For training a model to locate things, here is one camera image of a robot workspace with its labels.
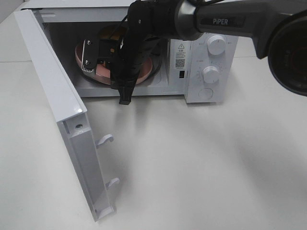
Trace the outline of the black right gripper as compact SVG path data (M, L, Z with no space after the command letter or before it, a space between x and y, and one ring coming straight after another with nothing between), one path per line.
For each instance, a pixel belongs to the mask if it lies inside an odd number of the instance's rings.
M98 63L109 63L111 88L118 90L121 105L130 104L142 64L160 39L168 37L168 1L134 1L128 8L127 22L123 38L87 38L82 52L85 73L96 73Z

